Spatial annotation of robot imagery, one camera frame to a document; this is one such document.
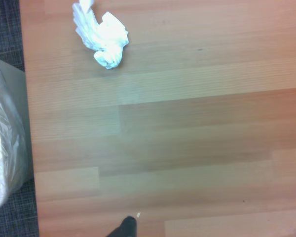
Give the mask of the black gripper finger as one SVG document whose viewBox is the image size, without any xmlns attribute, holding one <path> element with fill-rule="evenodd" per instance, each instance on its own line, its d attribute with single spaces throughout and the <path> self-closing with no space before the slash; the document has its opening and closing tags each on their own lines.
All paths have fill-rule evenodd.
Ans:
<svg viewBox="0 0 296 237">
<path fill-rule="evenodd" d="M 132 216 L 127 216 L 107 237 L 136 237 L 137 221 Z"/>
</svg>

